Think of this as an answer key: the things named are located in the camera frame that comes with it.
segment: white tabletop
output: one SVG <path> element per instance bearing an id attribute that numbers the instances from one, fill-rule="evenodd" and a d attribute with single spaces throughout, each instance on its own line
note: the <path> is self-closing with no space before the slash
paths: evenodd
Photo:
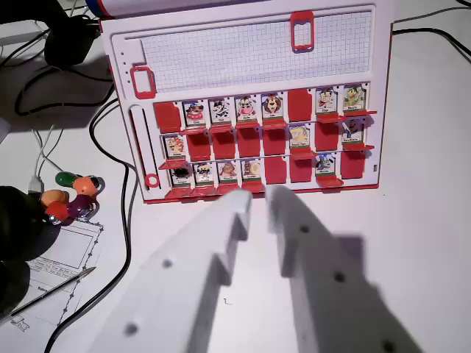
<path id="1" fill-rule="evenodd" d="M 457 4 L 448 0 L 400 0 L 396 18 L 447 6 Z M 410 26 L 444 29 L 471 47 L 470 11 L 444 13 L 395 28 Z M 87 62 L 102 55 L 97 40 Z M 103 76 L 105 63 L 102 58 L 98 63 L 99 69 L 94 73 Z M 39 66 L 35 65 L 0 71 L 0 82 L 9 82 L 13 91 L 2 93 L 0 98 L 0 115 L 10 121 L 16 119 L 12 113 L 14 95 Z M 92 72 L 87 67 L 78 69 Z M 102 85 L 94 99 L 88 99 L 98 100 L 107 88 L 106 84 L 73 80 L 79 86 L 70 88 L 68 81 L 60 81 L 59 75 L 39 82 L 40 88 L 31 92 L 35 97 L 30 106 L 41 99 L 50 102 L 52 98 L 48 96 L 60 97 L 61 91 L 67 92 L 62 96 L 68 101 L 86 101 L 88 98 L 80 92 Z M 423 33 L 395 37 L 380 187 L 337 194 L 300 194 L 332 233 L 363 239 L 366 277 L 428 353 L 468 353 L 471 346 L 471 189 L 466 184 L 471 174 L 470 92 L 470 64 L 445 39 Z M 105 191 L 99 195 L 101 209 L 94 217 L 105 226 L 102 253 L 97 270 L 87 278 L 87 298 L 113 278 L 124 262 L 119 212 L 123 168 L 99 153 L 91 142 L 86 125 L 93 112 L 58 108 L 44 111 L 34 120 L 18 119 L 15 131 L 0 144 L 0 185 L 26 191 L 38 153 L 36 141 L 26 127 L 40 126 L 45 135 L 44 129 L 51 122 L 65 127 L 59 146 L 51 155 L 53 161 L 65 170 L 105 179 Z M 132 162 L 119 110 L 98 125 L 96 136 L 112 154 Z M 45 164 L 41 176 L 46 189 L 57 187 L 54 175 L 55 170 Z M 138 192 L 132 214 L 133 260 L 128 275 L 104 301 L 60 336 L 53 352 L 85 352 L 99 328 L 106 324 L 107 314 L 138 266 L 206 207 L 205 202 L 145 205 Z M 240 243 L 235 266 L 233 285 L 222 288 L 220 294 L 209 352 L 295 352 L 291 295 L 287 280 L 279 275 L 275 237 L 266 231 L 264 199 L 252 203 L 249 240 Z M 223 298 L 233 305 L 222 307 Z M 222 312 L 224 318 L 231 320 L 221 320 L 223 316 L 218 314 Z"/>

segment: cartoon character picture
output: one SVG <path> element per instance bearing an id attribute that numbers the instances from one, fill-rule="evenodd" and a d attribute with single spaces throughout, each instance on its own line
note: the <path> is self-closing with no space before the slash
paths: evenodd
<path id="1" fill-rule="evenodd" d="M 213 172 L 211 170 L 211 164 L 198 163 L 193 165 L 193 168 L 196 186 L 213 184 Z"/>
<path id="2" fill-rule="evenodd" d="M 262 118 L 282 118 L 283 100 L 275 93 L 262 95 Z"/>
<path id="3" fill-rule="evenodd" d="M 290 126 L 289 148 L 301 149 L 309 146 L 309 128 L 306 125 Z"/>
<path id="4" fill-rule="evenodd" d="M 184 101 L 183 110 L 185 111 L 185 121 L 187 126 L 205 125 L 203 115 L 204 106 L 197 101 Z"/>
<path id="5" fill-rule="evenodd" d="M 254 101 L 250 96 L 235 98 L 237 121 L 256 121 Z"/>
<path id="6" fill-rule="evenodd" d="M 316 90 L 316 114 L 337 111 L 337 94 L 332 87 Z"/>
<path id="7" fill-rule="evenodd" d="M 170 169 L 170 176 L 175 188 L 190 186 L 190 171 L 187 168 Z"/>
<path id="8" fill-rule="evenodd" d="M 241 167 L 243 180 L 261 180 L 261 167 L 257 160 L 242 160 Z"/>
<path id="9" fill-rule="evenodd" d="M 360 86 L 351 86 L 344 88 L 344 110 L 363 110 L 365 109 L 366 91 Z"/>
<path id="10" fill-rule="evenodd" d="M 363 124 L 355 119 L 342 123 L 344 133 L 341 136 L 342 143 L 360 143 L 363 140 Z"/>
<path id="11" fill-rule="evenodd" d="M 185 158 L 185 145 L 183 139 L 178 135 L 165 136 L 163 138 L 167 152 L 167 158 L 170 160 Z"/>
<path id="12" fill-rule="evenodd" d="M 224 184 L 228 182 L 237 182 L 237 172 L 235 162 L 218 163 L 219 182 Z"/>
<path id="13" fill-rule="evenodd" d="M 334 175 L 336 173 L 336 161 L 332 154 L 321 154 L 317 157 L 316 175 Z"/>
<path id="14" fill-rule="evenodd" d="M 230 123 L 229 108 L 224 99 L 209 101 L 212 124 Z"/>

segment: black object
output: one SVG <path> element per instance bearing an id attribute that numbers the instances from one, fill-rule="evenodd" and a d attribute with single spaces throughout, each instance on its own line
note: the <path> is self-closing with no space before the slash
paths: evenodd
<path id="1" fill-rule="evenodd" d="M 43 228 L 39 201 L 11 186 L 0 186 L 0 260 L 23 260 Z"/>
<path id="2" fill-rule="evenodd" d="M 57 340 L 59 335 L 67 329 L 70 325 L 72 325 L 76 320 L 81 318 L 84 314 L 86 314 L 89 310 L 91 310 L 95 305 L 97 305 L 100 300 L 102 300 L 104 297 L 106 297 L 109 292 L 111 292 L 114 287 L 121 281 L 121 279 L 124 277 L 124 275 L 127 273 L 128 268 L 130 267 L 131 263 L 131 257 L 132 257 L 132 250 L 131 250 L 131 234 L 130 234 L 130 225 L 128 224 L 128 221 L 131 217 L 131 209 L 128 212 L 129 218 L 126 218 L 126 188 L 127 188 L 127 180 L 129 177 L 130 173 L 130 168 L 135 172 L 135 168 L 131 166 L 130 164 L 116 158 L 109 152 L 105 151 L 103 147 L 99 144 L 99 142 L 95 138 L 95 127 L 96 127 L 96 122 L 99 120 L 101 117 L 102 113 L 113 103 L 118 102 L 118 99 L 112 99 L 108 103 L 106 103 L 95 116 L 92 118 L 90 122 L 90 126 L 88 127 L 88 132 L 90 133 L 90 138 L 97 147 L 97 149 L 103 153 L 105 156 L 113 160 L 114 162 L 117 162 L 124 166 L 124 178 L 123 178 L 123 187 L 121 189 L 121 221 L 123 225 L 123 231 L 124 231 L 124 243 L 126 246 L 126 260 L 124 261 L 123 267 L 121 270 L 118 272 L 118 274 L 107 284 L 105 285 L 104 288 L 102 288 L 97 294 L 93 296 L 90 300 L 88 300 L 86 303 L 84 303 L 83 306 L 81 306 L 75 313 L 70 315 L 66 320 L 62 321 L 56 328 L 56 330 L 52 333 L 51 337 L 49 338 L 49 341 L 46 345 L 46 349 L 44 350 L 44 353 L 49 353 L 52 349 L 52 346 L 54 345 L 54 342 Z"/>
<path id="3" fill-rule="evenodd" d="M 83 15 L 69 18 L 57 0 L 14 0 L 2 7 L 0 24 L 23 20 L 42 21 L 50 28 L 44 57 L 58 68 L 82 63 L 99 36 L 97 21 Z"/>
<path id="4" fill-rule="evenodd" d="M 92 79 L 94 81 L 99 81 L 99 82 L 112 82 L 113 81 L 112 79 L 101 79 L 98 77 L 88 76 L 72 68 L 65 69 L 65 71 L 71 72 L 81 77 L 85 77 L 86 79 Z M 68 102 L 59 103 L 58 102 L 58 103 L 49 103 L 49 104 L 41 105 L 40 107 L 28 109 L 27 111 L 20 111 L 21 101 L 23 100 L 23 94 L 39 79 L 49 74 L 53 74 L 54 72 L 58 72 L 58 70 L 56 68 L 49 68 L 48 70 L 43 71 L 40 74 L 34 76 L 25 84 L 23 90 L 21 90 L 16 96 L 16 100 L 15 100 L 15 113 L 16 114 L 20 116 L 25 116 L 25 115 L 39 112 L 41 110 L 53 108 L 53 107 L 99 107 L 100 105 L 103 105 L 104 103 L 106 103 L 106 101 L 111 97 L 111 95 L 113 94 L 115 90 L 115 86 L 111 85 L 106 96 L 101 101 L 94 102 L 94 103 L 68 103 Z"/>
<path id="5" fill-rule="evenodd" d="M 0 262 L 0 303 L 3 301 L 5 291 L 7 289 L 7 282 L 7 269 L 5 268 L 5 265 Z"/>

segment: white cable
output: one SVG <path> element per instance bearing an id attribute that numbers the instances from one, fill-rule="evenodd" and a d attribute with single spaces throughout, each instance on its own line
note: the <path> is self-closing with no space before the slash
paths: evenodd
<path id="1" fill-rule="evenodd" d="M 31 131 L 32 131 L 33 135 L 36 137 L 36 141 L 38 142 L 39 148 L 41 149 L 43 147 L 43 141 L 41 140 L 41 135 L 39 135 L 39 131 L 33 130 L 33 129 L 31 129 Z M 52 160 L 49 159 L 49 155 L 52 153 L 55 146 L 57 146 L 57 144 L 59 143 L 59 140 L 62 136 L 63 131 L 64 131 L 64 129 L 60 130 L 59 137 L 57 138 L 57 141 L 56 141 L 55 145 L 52 147 L 51 151 L 48 152 L 48 154 L 44 154 L 44 151 L 42 151 L 41 155 L 43 156 L 43 162 L 41 163 L 41 166 L 39 167 L 39 171 L 37 171 L 38 177 L 40 176 L 39 174 L 40 174 L 41 167 L 44 164 L 44 160 L 47 160 L 58 171 L 64 171 L 60 166 L 58 166 L 55 162 L 53 162 Z"/>
<path id="2" fill-rule="evenodd" d="M 54 129 L 54 124 L 51 126 L 51 129 L 49 129 L 49 132 L 47 133 L 47 137 L 46 137 L 46 139 L 44 140 L 44 144 L 43 144 L 43 146 L 40 148 L 40 151 L 39 151 L 39 154 L 38 154 L 38 158 L 36 159 L 35 172 L 34 172 L 34 174 L 33 174 L 35 177 L 38 177 L 37 170 L 38 170 L 38 165 L 39 165 L 39 159 L 41 158 L 41 155 L 42 155 L 43 152 L 44 152 L 44 148 L 46 147 L 47 142 L 49 141 L 49 138 L 51 137 L 51 132 L 52 132 L 53 129 Z"/>
<path id="3" fill-rule="evenodd" d="M 68 17 L 72 17 L 72 14 L 74 13 L 74 10 L 75 10 L 75 5 L 77 5 L 77 0 L 74 0 L 74 4 L 72 5 L 72 8 L 71 8 L 71 14 Z"/>

